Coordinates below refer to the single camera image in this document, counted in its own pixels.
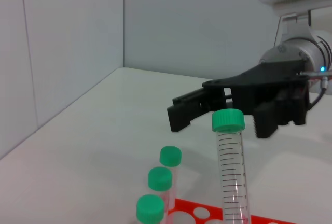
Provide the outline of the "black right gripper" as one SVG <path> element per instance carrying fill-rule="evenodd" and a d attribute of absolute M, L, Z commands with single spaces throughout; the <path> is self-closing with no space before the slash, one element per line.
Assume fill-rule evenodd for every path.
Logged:
<path fill-rule="evenodd" d="M 257 138 L 269 138 L 278 125 L 304 125 L 309 108 L 303 60 L 261 63 L 237 76 L 203 83 L 205 89 L 229 88 L 233 107 L 252 115 Z"/>

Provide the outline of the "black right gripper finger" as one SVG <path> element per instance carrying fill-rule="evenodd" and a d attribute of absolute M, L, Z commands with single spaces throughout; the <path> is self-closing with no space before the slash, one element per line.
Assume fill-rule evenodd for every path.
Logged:
<path fill-rule="evenodd" d="M 167 108 L 172 132 L 179 132 L 190 122 L 209 112 L 208 93 L 203 89 L 195 90 L 174 98 L 173 105 Z"/>

